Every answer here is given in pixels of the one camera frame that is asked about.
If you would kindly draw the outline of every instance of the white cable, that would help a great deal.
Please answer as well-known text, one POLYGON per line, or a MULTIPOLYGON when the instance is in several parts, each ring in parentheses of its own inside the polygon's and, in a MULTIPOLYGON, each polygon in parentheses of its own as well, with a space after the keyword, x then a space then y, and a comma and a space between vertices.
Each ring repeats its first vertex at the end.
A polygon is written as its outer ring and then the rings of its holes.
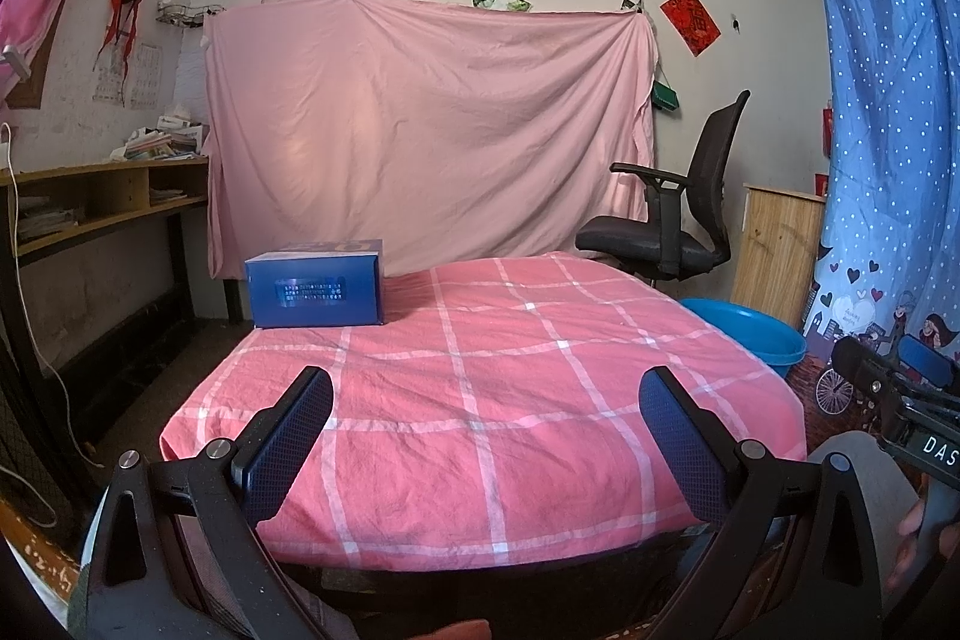
POLYGON ((35 354, 37 354, 37 359, 40 359, 40 362, 47 367, 52 373, 53 376, 58 380, 61 385, 61 389, 64 390, 64 399, 66 400, 66 431, 70 434, 70 440, 73 442, 73 447, 77 449, 77 453, 80 454, 80 458, 83 458, 86 463, 97 469, 103 469, 102 464, 98 464, 96 461, 91 461, 90 458, 86 457, 86 453, 83 453, 83 448, 80 448, 80 445, 77 443, 77 437, 74 437, 73 434, 73 424, 70 421, 70 393, 66 389, 66 384, 64 383, 64 378, 59 376, 59 372, 54 369, 48 360, 43 357, 43 354, 40 353, 40 346, 37 345, 37 338, 34 336, 34 329, 30 325, 30 314, 27 313, 27 302, 23 298, 23 284, 20 282, 20 260, 17 256, 17 240, 16 240, 16 231, 17 223, 19 223, 20 218, 20 191, 18 191, 16 186, 16 177, 13 176, 13 161, 11 161, 11 153, 13 150, 13 131, 11 131, 10 126, 3 122, 0 124, 0 143, 3 143, 3 130, 7 129, 7 169, 10 171, 10 181, 13 185, 13 266, 16 268, 16 290, 20 294, 20 306, 23 308, 23 319, 27 324, 27 333, 30 335, 30 343, 34 348, 35 354))
POLYGON ((37 495, 37 499, 39 499, 40 501, 42 501, 42 503, 44 504, 44 506, 46 507, 46 509, 48 509, 48 510, 50 511, 51 515, 53 515, 53 517, 54 517, 53 522, 50 523, 50 524, 40 523, 40 521, 37 521, 37 519, 35 519, 35 518, 31 518, 29 515, 27 516, 27 520, 30 521, 31 524, 37 525, 37 527, 40 527, 40 528, 54 528, 54 526, 56 525, 56 510, 54 510, 54 509, 50 506, 49 501, 46 501, 46 500, 43 498, 43 495, 40 493, 40 491, 37 491, 37 490, 35 489, 35 487, 34 487, 34 485, 32 484, 32 482, 30 482, 30 480, 27 480, 27 479, 26 479, 25 477, 23 477, 22 475, 17 475, 16 472, 13 472, 13 470, 7 469, 5 466, 3 466, 3 464, 0 464, 0 472, 2 472, 4 475, 9 475, 10 477, 15 477, 16 480, 19 480, 19 482, 22 482, 23 485, 26 485, 27 488, 29 488, 32 492, 35 493, 35 495, 37 495))

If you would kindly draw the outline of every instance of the stack of papers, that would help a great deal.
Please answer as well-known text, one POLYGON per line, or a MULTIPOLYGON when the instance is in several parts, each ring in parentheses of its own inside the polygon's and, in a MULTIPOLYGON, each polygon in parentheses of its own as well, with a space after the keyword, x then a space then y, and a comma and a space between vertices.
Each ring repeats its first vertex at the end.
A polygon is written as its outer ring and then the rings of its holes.
POLYGON ((154 128, 138 128, 126 145, 110 153, 111 161, 176 161, 200 155, 203 125, 191 121, 190 113, 178 106, 157 119, 154 128))
POLYGON ((61 210, 51 206, 24 210, 21 207, 16 224, 16 239, 18 242, 29 242, 30 239, 56 234, 80 225, 82 219, 82 210, 61 210))
POLYGON ((194 158, 200 154, 203 126, 192 125, 179 130, 138 128, 126 145, 110 153, 112 161, 155 161, 194 158))
POLYGON ((181 191, 179 188, 151 188, 150 189, 150 206, 155 207, 157 204, 162 204, 164 201, 172 201, 173 199, 183 199, 186 194, 181 191))

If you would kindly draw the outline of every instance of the blue gripper pad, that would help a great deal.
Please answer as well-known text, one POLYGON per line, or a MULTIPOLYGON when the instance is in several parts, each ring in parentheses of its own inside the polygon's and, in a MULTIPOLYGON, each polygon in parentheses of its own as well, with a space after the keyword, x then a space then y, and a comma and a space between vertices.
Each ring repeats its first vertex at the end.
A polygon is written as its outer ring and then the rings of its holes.
POLYGON ((920 372, 937 389, 948 389, 953 383, 953 363, 944 355, 924 345, 912 335, 904 335, 896 345, 896 357, 920 372))
POLYGON ((731 510, 728 472, 684 409, 680 393, 699 411, 669 369, 651 369, 640 380, 640 413, 690 511, 704 523, 721 524, 731 510))
POLYGON ((237 437, 232 479, 251 527, 277 515, 332 412, 330 376, 308 366, 280 400, 256 413, 237 437))

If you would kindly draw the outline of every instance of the chair seat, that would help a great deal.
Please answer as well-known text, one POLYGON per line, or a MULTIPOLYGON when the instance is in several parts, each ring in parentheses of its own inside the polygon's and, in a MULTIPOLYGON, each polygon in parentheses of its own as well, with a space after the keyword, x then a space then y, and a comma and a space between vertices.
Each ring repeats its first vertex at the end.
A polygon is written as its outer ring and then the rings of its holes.
MULTIPOLYGON (((659 223, 601 215, 577 232, 576 244, 580 250, 607 253, 624 261, 656 263, 661 256, 661 228, 659 223)), ((713 251, 680 232, 680 267, 685 276, 709 272, 714 266, 713 251)))

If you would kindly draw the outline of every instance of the office chair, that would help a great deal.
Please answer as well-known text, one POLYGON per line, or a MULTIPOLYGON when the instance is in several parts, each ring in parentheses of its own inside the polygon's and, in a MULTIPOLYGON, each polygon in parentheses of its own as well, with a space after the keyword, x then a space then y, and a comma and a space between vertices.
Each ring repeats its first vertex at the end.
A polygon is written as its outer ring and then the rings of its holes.
POLYGON ((750 91, 707 118, 685 177, 635 164, 613 164, 611 172, 637 175, 645 186, 649 215, 640 220, 601 215, 577 232, 580 250, 606 253, 622 268, 647 280, 685 280, 730 261, 730 239, 723 220, 723 175, 736 125, 750 91), (700 223, 713 249, 680 231, 680 194, 686 191, 690 214, 700 223))

